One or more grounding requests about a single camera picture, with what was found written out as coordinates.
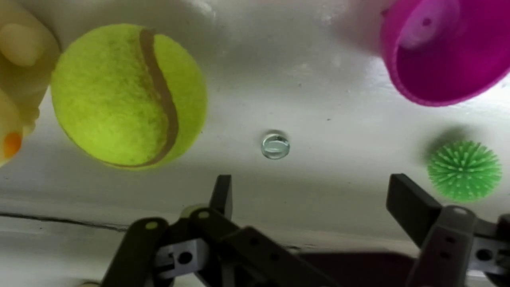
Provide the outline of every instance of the yellow toy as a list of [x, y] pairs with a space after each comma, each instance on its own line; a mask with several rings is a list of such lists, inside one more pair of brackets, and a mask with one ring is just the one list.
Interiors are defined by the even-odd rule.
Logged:
[[52, 33], [11, 0], [0, 0], [0, 166], [33, 131], [59, 57]]

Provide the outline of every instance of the green spiky ball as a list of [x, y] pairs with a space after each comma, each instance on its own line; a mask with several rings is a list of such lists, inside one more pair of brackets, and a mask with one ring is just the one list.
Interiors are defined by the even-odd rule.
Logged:
[[489, 148], [462, 140], [448, 143], [430, 156], [429, 177], [443, 196], [468, 202], [494, 191], [502, 171]]

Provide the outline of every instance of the green ball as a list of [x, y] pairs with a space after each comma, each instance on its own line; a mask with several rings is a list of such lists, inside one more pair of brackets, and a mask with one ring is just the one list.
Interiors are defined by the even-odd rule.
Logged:
[[429, 177], [444, 198], [470, 202], [494, 191], [502, 171], [489, 148], [462, 140], [448, 143], [430, 156]]
[[52, 73], [51, 94], [65, 134], [119, 167], [175, 159], [193, 145], [207, 110], [204, 77], [186, 49], [129, 24], [73, 41]]

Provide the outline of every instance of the pink bowl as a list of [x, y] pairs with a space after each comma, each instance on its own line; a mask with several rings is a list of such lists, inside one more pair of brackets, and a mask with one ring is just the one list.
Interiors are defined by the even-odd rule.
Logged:
[[510, 0], [397, 0], [382, 57], [409, 100], [443, 107], [491, 88], [510, 69]]

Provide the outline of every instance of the yellow tennis ball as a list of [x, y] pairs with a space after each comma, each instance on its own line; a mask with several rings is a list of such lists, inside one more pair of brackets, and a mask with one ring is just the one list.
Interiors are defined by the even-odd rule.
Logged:
[[207, 110], [204, 77], [169, 37], [129, 24], [87, 32], [51, 80], [56, 116], [87, 155], [150, 167], [185, 153]]

